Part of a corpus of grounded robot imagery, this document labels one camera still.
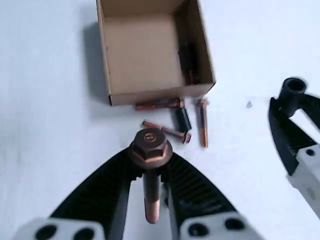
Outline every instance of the white tool part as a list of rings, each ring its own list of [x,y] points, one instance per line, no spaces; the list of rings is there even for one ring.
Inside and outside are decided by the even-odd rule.
[[[185,220],[181,240],[263,240],[236,211],[198,216]]]
[[[13,240],[105,240],[98,222],[37,218],[19,228]]]
[[[320,145],[301,148],[296,159],[299,164],[287,178],[320,218]]]

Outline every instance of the white surface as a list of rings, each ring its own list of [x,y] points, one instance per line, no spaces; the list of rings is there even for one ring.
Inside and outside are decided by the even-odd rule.
[[[217,79],[208,94],[209,148],[200,147],[190,104],[193,138],[189,145],[170,138],[173,148],[267,240],[318,240],[320,220],[286,179],[267,110],[288,76],[305,78],[320,95],[320,2],[201,2]],[[142,113],[98,100],[105,92],[99,36],[90,27],[96,21],[94,0],[1,2],[0,239],[48,216],[129,145],[143,119],[172,126],[168,110]],[[295,119],[317,134],[302,114]],[[130,193],[124,239],[168,239],[168,210],[150,226],[140,180]]]

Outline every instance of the bolt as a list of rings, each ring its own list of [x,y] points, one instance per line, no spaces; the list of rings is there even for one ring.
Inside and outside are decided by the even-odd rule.
[[[207,148],[208,143],[208,121],[207,121],[207,105],[209,102],[206,98],[198,100],[198,105],[200,107],[200,119],[201,119],[201,138],[202,146]]]
[[[147,120],[144,120],[142,125],[145,128],[159,129],[160,131],[162,131],[164,133],[167,133],[167,134],[170,134],[172,136],[175,136],[178,139],[180,139],[183,144],[188,144],[190,142],[190,140],[191,140],[191,134],[190,133],[184,133],[184,132],[176,131],[176,130],[174,130],[172,128],[168,128],[168,127],[165,127],[165,126],[162,126],[162,125],[159,125],[159,124],[155,124],[155,123],[147,121]]]
[[[145,170],[142,176],[145,218],[155,224],[160,218],[160,176],[157,169],[171,159],[172,146],[159,129],[148,128],[136,134],[128,151],[131,160]]]
[[[169,99],[164,101],[137,103],[135,110],[154,110],[154,109],[177,109],[184,108],[185,101],[179,98]]]

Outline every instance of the open cardboard box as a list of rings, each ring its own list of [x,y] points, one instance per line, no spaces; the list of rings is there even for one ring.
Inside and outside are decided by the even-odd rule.
[[[97,0],[106,84],[113,106],[198,97],[215,84],[198,0]],[[182,71],[192,44],[197,83]]]

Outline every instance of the black cylindrical part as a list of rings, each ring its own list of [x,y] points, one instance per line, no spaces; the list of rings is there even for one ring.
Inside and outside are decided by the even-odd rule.
[[[192,128],[191,123],[188,117],[187,110],[185,108],[178,108],[175,111],[179,127],[180,127],[180,132],[182,133],[187,133],[189,130]]]
[[[300,108],[300,101],[307,89],[306,83],[296,77],[289,77],[284,80],[278,97],[283,111],[289,118]]]

